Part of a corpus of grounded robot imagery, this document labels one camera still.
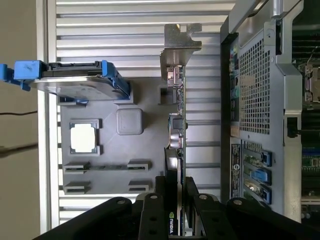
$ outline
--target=perforated metal panel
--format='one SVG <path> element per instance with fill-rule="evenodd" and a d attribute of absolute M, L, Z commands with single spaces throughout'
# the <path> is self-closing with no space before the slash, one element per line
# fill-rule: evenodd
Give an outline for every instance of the perforated metal panel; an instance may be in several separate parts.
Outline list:
<path fill-rule="evenodd" d="M 270 134 L 270 51 L 263 39 L 239 57 L 240 130 Z"/>
<path fill-rule="evenodd" d="M 262 149 L 262 145 L 254 142 L 244 141 L 243 147 L 250 151 L 259 153 Z"/>

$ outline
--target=screw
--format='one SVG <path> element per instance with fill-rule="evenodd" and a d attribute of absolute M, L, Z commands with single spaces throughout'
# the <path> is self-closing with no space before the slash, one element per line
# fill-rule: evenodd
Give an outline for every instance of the screw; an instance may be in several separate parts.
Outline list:
<path fill-rule="evenodd" d="M 202 200 L 208 199 L 208 197 L 206 195 L 200 195 L 199 198 L 202 199 Z"/>
<path fill-rule="evenodd" d="M 240 201 L 240 200 L 234 200 L 233 203 L 235 205 L 242 205 L 242 201 Z"/>

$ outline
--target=blue latch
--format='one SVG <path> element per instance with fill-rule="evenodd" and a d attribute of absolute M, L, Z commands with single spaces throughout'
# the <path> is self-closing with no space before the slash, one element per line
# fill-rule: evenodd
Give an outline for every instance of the blue latch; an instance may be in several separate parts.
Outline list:
<path fill-rule="evenodd" d="M 43 70 L 47 70 L 47 65 L 42 61 L 16 61 L 14 64 L 13 78 L 20 81 L 33 81 L 41 78 Z"/>
<path fill-rule="evenodd" d="M 271 176 L 266 170 L 258 169 L 255 171 L 251 171 L 250 177 L 256 179 L 257 181 L 271 185 Z"/>
<path fill-rule="evenodd" d="M 24 81 L 19 81 L 14 79 L 15 71 L 9 68 L 7 64 L 0 64 L 0 80 L 5 83 L 18 85 L 22 90 L 30 91 L 30 86 Z"/>
<path fill-rule="evenodd" d="M 112 86 L 115 89 L 120 89 L 127 97 L 130 97 L 130 85 L 120 75 L 115 65 L 112 62 L 106 60 L 101 61 L 102 65 L 102 77 L 108 78 L 112 81 Z"/>

